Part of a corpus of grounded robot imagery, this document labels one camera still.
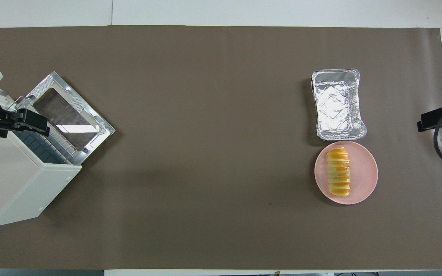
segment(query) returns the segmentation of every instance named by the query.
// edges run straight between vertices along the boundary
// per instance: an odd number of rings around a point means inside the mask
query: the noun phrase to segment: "brown paper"
[[[337,68],[361,72],[379,168],[352,206],[313,175],[309,78]],[[0,268],[442,269],[442,160],[416,130],[442,106],[438,29],[3,28],[0,70],[14,98],[58,72],[117,129],[0,227]]]

